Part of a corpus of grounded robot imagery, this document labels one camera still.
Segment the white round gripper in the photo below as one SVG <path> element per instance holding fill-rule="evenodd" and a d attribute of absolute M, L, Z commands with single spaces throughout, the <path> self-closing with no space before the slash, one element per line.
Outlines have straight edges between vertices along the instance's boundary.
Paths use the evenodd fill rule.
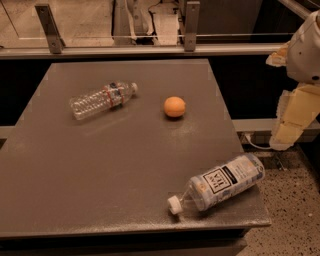
<path fill-rule="evenodd" d="M 320 114 L 319 12 L 312 12 L 290 43 L 286 42 L 270 54 L 266 64 L 286 67 L 290 78 L 302 82 L 293 91 L 284 90 L 279 98 L 269 145 L 274 150 L 284 151 L 294 145 Z"/>

